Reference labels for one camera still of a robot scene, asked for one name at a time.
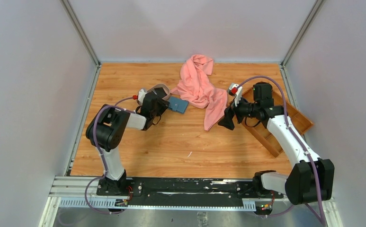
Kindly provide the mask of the blue leather card holder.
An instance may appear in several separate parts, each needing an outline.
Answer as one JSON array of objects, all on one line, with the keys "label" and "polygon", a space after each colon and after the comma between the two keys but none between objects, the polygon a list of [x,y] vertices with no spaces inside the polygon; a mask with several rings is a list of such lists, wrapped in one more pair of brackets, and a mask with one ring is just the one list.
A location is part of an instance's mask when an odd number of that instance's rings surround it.
[{"label": "blue leather card holder", "polygon": [[179,114],[184,114],[189,104],[188,101],[173,96],[169,98],[168,102],[168,109]]}]

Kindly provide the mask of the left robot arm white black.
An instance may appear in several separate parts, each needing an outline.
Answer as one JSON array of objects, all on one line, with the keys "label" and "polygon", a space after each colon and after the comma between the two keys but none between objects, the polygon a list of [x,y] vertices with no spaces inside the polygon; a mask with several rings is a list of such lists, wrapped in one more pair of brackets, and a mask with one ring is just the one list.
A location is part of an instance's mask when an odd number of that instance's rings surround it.
[{"label": "left robot arm white black", "polygon": [[155,125],[169,106],[167,93],[161,88],[140,91],[133,100],[139,101],[135,111],[117,105],[104,104],[86,130],[86,138],[98,149],[104,173],[100,188],[107,193],[122,195],[126,192],[126,170],[121,163],[119,144],[127,128],[141,131]]}]

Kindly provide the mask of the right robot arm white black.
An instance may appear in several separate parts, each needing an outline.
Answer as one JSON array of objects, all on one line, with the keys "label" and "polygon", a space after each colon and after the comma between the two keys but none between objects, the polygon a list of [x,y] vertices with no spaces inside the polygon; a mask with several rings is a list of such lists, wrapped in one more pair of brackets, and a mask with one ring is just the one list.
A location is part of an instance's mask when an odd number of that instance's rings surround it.
[{"label": "right robot arm white black", "polygon": [[286,153],[292,166],[289,175],[273,170],[255,173],[253,193],[265,197],[271,191],[288,197],[293,205],[327,201],[332,197],[335,166],[330,159],[322,159],[304,141],[295,129],[286,105],[276,105],[269,83],[259,82],[253,86],[253,102],[242,97],[242,88],[232,83],[228,94],[233,101],[224,111],[218,125],[233,130],[236,117],[241,123],[246,118],[255,118],[273,135]]}]

